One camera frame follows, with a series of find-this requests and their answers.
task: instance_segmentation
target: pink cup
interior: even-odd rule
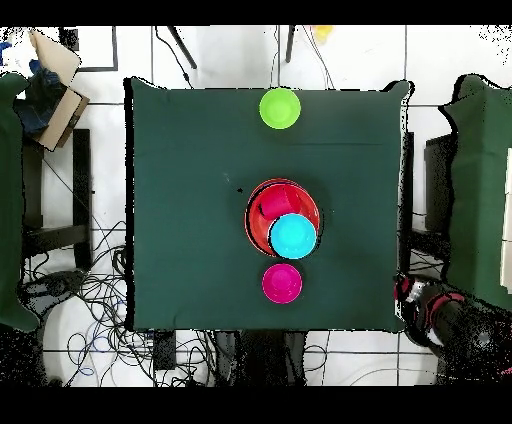
[[[300,212],[300,199],[289,184],[275,184],[261,193],[261,213],[272,221],[288,213]]]
[[[301,290],[302,278],[291,265],[273,265],[263,275],[263,292],[274,303],[290,303]]]

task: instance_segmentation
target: cardboard box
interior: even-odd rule
[[[60,82],[67,87],[50,119],[48,128],[35,138],[35,141],[53,151],[55,147],[64,146],[89,103],[89,99],[69,87],[80,66],[80,58],[75,53],[39,31],[30,33],[30,41],[36,49],[41,65],[55,72]]]

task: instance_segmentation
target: red bowl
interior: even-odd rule
[[[253,246],[256,247],[256,249],[265,253],[266,255],[274,257],[277,255],[274,253],[268,243],[269,229],[274,221],[270,221],[262,215],[259,200],[261,199],[262,193],[268,187],[275,184],[287,184],[293,187],[294,191],[300,199],[300,211],[298,213],[309,219],[309,221],[315,227],[317,234],[320,229],[320,215],[314,200],[311,198],[308,192],[299,186],[296,182],[287,180],[285,178],[273,178],[261,183],[254,189],[254,191],[251,193],[251,196],[249,197],[249,203],[245,210],[244,217],[245,232],[247,233],[247,237]]]

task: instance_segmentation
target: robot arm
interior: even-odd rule
[[[429,277],[399,275],[395,299],[405,334],[446,364],[443,384],[512,382],[512,319]]]

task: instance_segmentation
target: blue object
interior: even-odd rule
[[[46,68],[39,68],[28,81],[25,99],[14,100],[13,109],[21,119],[24,134],[34,137],[48,127],[66,86],[55,72]]]
[[[9,47],[12,47],[12,44],[8,43],[7,41],[0,43],[0,66],[4,66],[4,60],[2,59],[2,51],[8,49]]]
[[[269,243],[283,258],[303,258],[310,254],[316,245],[315,227],[302,215],[283,215],[271,227]]]
[[[28,67],[32,71],[33,74],[35,74],[39,69],[41,69],[41,62],[36,59],[31,59],[30,62],[28,62]]]

